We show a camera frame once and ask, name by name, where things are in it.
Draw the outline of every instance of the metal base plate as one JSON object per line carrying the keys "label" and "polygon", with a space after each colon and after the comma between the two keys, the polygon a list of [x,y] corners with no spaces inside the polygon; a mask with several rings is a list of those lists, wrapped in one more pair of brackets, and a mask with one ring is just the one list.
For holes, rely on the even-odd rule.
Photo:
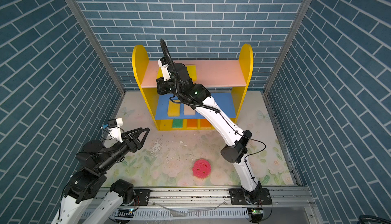
{"label": "metal base plate", "polygon": [[[246,199],[244,198],[244,193],[241,188],[231,188],[230,197],[231,197],[232,205],[248,204]],[[260,192],[260,200],[262,205],[271,204],[271,197],[270,197],[269,190],[267,188],[262,188],[262,192]]]}
{"label": "metal base plate", "polygon": [[243,190],[241,188],[231,188],[230,189],[231,204],[232,205],[243,205],[247,204]]}
{"label": "metal base plate", "polygon": [[134,192],[138,196],[138,204],[139,206],[146,206],[149,202],[149,189],[134,189]]}

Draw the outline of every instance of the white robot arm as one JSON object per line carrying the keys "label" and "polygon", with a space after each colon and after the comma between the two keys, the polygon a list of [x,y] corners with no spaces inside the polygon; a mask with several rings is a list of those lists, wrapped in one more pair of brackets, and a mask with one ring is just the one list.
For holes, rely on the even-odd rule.
{"label": "white robot arm", "polygon": [[[129,182],[127,182],[127,184],[131,186],[127,191],[130,191],[129,193],[133,196],[133,185]],[[54,217],[52,224],[77,224],[81,215],[88,205],[91,204],[92,199],[93,198],[83,200],[77,204],[75,198],[69,195],[63,197],[61,199],[61,208],[59,209],[60,215]],[[121,193],[115,191],[108,192],[100,205],[90,214],[83,224],[103,224],[124,202],[126,203],[127,200],[124,199],[124,196],[121,196]]]}
{"label": "white robot arm", "polygon": [[111,136],[111,139],[117,139],[118,142],[123,142],[121,137],[121,128],[124,123],[122,118],[116,118],[113,120],[109,120],[109,124],[105,124],[100,128],[108,132]]}
{"label": "white robot arm", "polygon": [[249,130],[243,131],[235,125],[203,85],[193,84],[186,66],[172,61],[163,39],[160,39],[160,45],[164,57],[159,59],[158,63],[163,74],[166,75],[156,79],[158,94],[172,93],[181,103],[195,109],[217,129],[226,143],[221,150],[221,155],[228,162],[233,163],[241,180],[244,197],[249,203],[259,202],[264,190],[246,160],[248,156],[246,145],[252,133]]}
{"label": "white robot arm", "polygon": [[217,105],[212,96],[207,97],[203,101],[203,104],[219,109],[221,111],[220,113],[216,113],[210,109],[198,107],[196,108],[196,111],[203,115],[203,117],[205,117],[220,133],[227,145],[221,151],[221,154],[228,162],[233,163],[233,166],[235,167],[235,170],[241,180],[242,188],[249,192],[252,192],[257,187],[258,179],[254,177],[254,173],[251,169],[251,166],[249,164],[246,164],[246,162],[244,161],[244,158],[247,156],[247,150],[246,153],[244,153],[240,159],[237,159],[235,158],[237,154],[236,150],[234,149],[234,147],[237,145],[237,142],[240,142],[242,140],[242,136],[236,132],[240,132],[243,134],[246,133],[244,133],[242,129],[235,125],[230,118],[228,118],[228,116]]}

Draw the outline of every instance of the floor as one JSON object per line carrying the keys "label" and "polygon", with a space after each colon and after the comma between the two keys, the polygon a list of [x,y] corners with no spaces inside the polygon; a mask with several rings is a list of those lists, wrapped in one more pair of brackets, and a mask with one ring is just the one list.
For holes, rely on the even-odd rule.
{"label": "floor", "polygon": [[[129,153],[107,172],[103,187],[120,178],[138,187],[240,185],[233,165],[220,155],[225,143],[216,130],[158,131],[140,92],[126,93],[118,117],[122,117],[125,131],[149,127],[150,133],[143,149]],[[249,129],[253,139],[266,143],[266,150],[248,158],[262,185],[293,184],[260,92],[247,92],[237,125]],[[112,140],[106,141],[105,146],[112,144]],[[263,145],[250,141],[247,148],[254,153]],[[193,176],[193,163],[198,159],[211,164],[212,172],[206,179]]]}

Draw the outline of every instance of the black cable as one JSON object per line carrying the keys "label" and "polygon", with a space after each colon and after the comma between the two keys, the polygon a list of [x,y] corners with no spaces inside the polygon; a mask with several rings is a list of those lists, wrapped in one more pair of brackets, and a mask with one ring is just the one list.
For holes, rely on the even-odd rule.
{"label": "black cable", "polygon": [[138,210],[138,208],[140,207],[140,198],[138,197],[138,195],[134,195],[134,211],[135,212],[136,210]]}
{"label": "black cable", "polygon": [[[125,131],[122,129],[122,128],[120,128],[120,127],[118,127],[118,126],[115,126],[115,127],[113,127],[113,128],[119,128],[121,131],[123,131],[124,133],[125,133]],[[80,152],[81,154],[92,154],[92,155],[94,155],[94,154],[108,154],[108,153],[114,153],[114,152],[117,152],[118,151],[118,149],[116,149],[116,150],[110,150],[110,151],[105,151],[105,152]]]}
{"label": "black cable", "polygon": [[105,141],[108,141],[108,140],[111,140],[111,139],[113,139],[113,138],[105,139],[105,138],[103,137],[104,131],[105,131],[106,133],[110,134],[108,131],[106,131],[106,128],[102,128],[102,139],[105,140]]}
{"label": "black cable", "polygon": [[181,104],[181,103],[182,103],[181,101],[175,102],[174,100],[172,100],[173,98],[175,98],[175,95],[173,95],[172,97],[170,97],[170,101],[173,102],[174,104]]}
{"label": "black cable", "polygon": [[111,220],[111,221],[114,221],[114,222],[116,222],[116,223],[119,223],[119,224],[121,224],[122,222],[120,221],[120,222],[118,222],[117,220],[113,220],[113,219],[111,219],[111,217],[109,217],[109,219]]}
{"label": "black cable", "polygon": [[210,110],[213,110],[214,112],[216,113],[220,113],[220,110],[219,109],[216,109],[216,108],[213,108],[211,106],[207,106],[207,105],[202,105],[202,104],[193,104],[193,103],[189,103],[189,102],[186,102],[178,93],[178,74],[176,72],[176,68],[175,68],[175,65],[174,65],[174,62],[172,61],[172,58],[171,58],[171,55],[170,55],[170,52],[167,48],[167,45],[166,43],[164,42],[164,40],[161,38],[160,39],[160,46],[161,46],[161,49],[163,50],[163,54],[164,54],[164,58],[167,60],[167,62],[169,63],[169,65],[172,67],[172,71],[174,73],[174,91],[173,91],[173,94],[175,96],[177,96],[178,100],[180,102],[182,102],[183,104],[186,104],[188,106],[193,106],[193,107],[200,107],[200,108],[205,108],[205,109],[210,109]]}
{"label": "black cable", "polygon": [[262,141],[259,141],[259,140],[256,140],[256,139],[251,139],[251,138],[248,138],[248,137],[246,137],[246,136],[240,134],[237,130],[233,129],[233,127],[231,126],[231,124],[229,124],[229,123],[227,122],[227,120],[224,118],[224,116],[222,115],[222,113],[219,113],[219,114],[220,114],[221,117],[224,119],[224,121],[230,126],[230,128],[235,132],[235,134],[238,134],[239,136],[242,136],[242,137],[244,137],[245,139],[252,140],[252,141],[256,141],[256,142],[260,142],[260,143],[262,143],[263,145],[265,145],[265,147],[264,147],[263,149],[261,149],[260,151],[255,152],[255,153],[252,153],[252,154],[249,154],[249,155],[247,155],[247,156],[244,158],[244,163],[246,163],[246,166],[247,166],[248,172],[250,173],[251,179],[253,180],[253,182],[254,182],[258,187],[261,187],[261,186],[259,186],[258,183],[254,180],[255,177],[251,174],[250,168],[249,168],[248,165],[247,165],[247,159],[246,159],[246,158],[249,157],[250,155],[257,154],[257,153],[260,153],[260,152],[264,151],[264,150],[266,149],[266,144],[265,144],[264,142],[262,142]]}
{"label": "black cable", "polygon": [[122,157],[122,159],[120,159],[119,161],[116,161],[116,163],[120,163],[122,161],[124,161],[125,157]]}
{"label": "black cable", "polygon": [[365,224],[365,222],[378,222],[382,224],[391,224],[391,221],[374,215],[360,215],[357,224]]}
{"label": "black cable", "polygon": [[269,216],[265,219],[265,220],[267,220],[267,219],[269,219],[269,217],[271,216],[271,213],[273,212],[273,201],[271,202],[271,210],[270,210],[270,214],[269,214]]}

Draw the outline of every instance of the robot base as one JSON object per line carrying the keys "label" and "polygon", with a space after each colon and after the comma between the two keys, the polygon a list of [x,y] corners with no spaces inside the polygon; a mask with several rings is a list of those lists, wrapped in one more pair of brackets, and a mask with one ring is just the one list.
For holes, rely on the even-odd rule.
{"label": "robot base", "polygon": [[243,188],[231,188],[230,189],[231,204],[243,205],[243,204],[271,204],[271,197],[267,188],[262,188],[261,183],[258,181],[257,187],[249,192]]}

